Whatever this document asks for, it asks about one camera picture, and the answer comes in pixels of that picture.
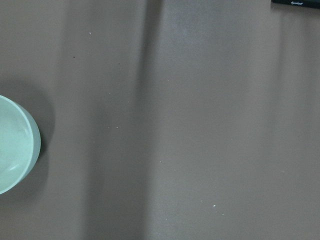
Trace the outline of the green bowl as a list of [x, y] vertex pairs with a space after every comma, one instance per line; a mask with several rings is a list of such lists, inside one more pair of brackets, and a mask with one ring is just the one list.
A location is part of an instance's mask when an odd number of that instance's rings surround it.
[[34, 168], [41, 150], [39, 127], [32, 115], [0, 97], [0, 193], [19, 184]]

